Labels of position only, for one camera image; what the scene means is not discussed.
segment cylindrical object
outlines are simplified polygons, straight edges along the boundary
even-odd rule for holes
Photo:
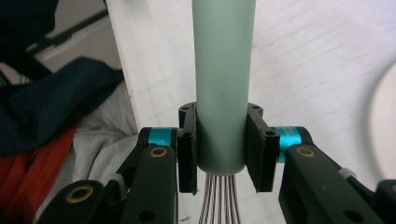
[[[192,0],[198,165],[212,175],[233,175],[245,166],[255,4]]]

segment gray fabric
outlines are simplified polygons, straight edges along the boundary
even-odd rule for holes
[[[125,82],[103,104],[84,117],[73,139],[73,148],[33,223],[65,186],[81,179],[105,185],[136,145],[138,130]]]

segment red fabric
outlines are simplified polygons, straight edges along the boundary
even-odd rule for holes
[[[78,125],[31,152],[0,158],[0,223],[31,223],[73,143]]]

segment metal whisk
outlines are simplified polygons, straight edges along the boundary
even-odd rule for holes
[[[206,174],[205,197],[199,224],[206,223],[241,223],[236,198],[235,175]]]

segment teal cylinder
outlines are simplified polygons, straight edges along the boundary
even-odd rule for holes
[[[212,175],[245,167],[255,0],[192,0],[198,165]]]

